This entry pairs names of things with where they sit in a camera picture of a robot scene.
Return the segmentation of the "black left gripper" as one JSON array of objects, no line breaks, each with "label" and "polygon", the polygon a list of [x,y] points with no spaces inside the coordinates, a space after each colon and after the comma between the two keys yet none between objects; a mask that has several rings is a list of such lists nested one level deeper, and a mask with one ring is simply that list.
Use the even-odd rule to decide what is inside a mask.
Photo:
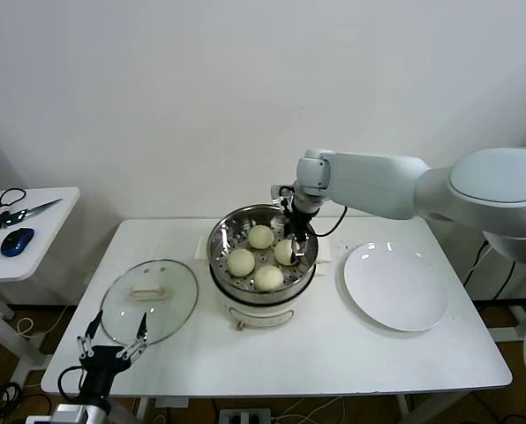
[{"label": "black left gripper", "polygon": [[86,371],[79,394],[83,397],[106,398],[116,376],[131,366],[129,358],[138,358],[147,348],[147,313],[143,313],[134,340],[125,348],[121,346],[92,346],[96,331],[101,325],[102,310],[86,327],[83,336],[77,337],[80,365]]}]

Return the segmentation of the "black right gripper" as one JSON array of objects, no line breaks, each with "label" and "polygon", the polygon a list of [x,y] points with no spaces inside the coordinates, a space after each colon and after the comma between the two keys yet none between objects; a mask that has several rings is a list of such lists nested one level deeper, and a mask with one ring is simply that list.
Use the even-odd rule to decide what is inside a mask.
[{"label": "black right gripper", "polygon": [[285,211],[284,236],[292,237],[290,241],[290,263],[294,264],[306,256],[308,238],[314,236],[311,226],[313,214],[300,211]]}]

